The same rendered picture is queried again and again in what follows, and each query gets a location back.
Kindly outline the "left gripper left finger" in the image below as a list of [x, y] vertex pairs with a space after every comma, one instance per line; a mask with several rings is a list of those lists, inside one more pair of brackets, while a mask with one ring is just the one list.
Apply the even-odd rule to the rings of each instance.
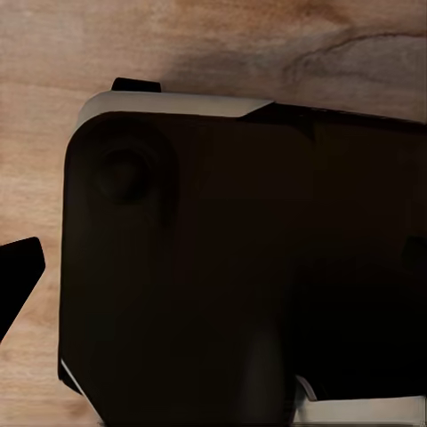
[[0, 342], [44, 271], [39, 238], [0, 246]]

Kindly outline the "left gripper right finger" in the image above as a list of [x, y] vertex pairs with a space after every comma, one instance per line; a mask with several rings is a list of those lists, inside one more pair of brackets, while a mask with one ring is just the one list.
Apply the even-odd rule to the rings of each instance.
[[427, 307], [427, 240], [407, 238], [399, 267]]

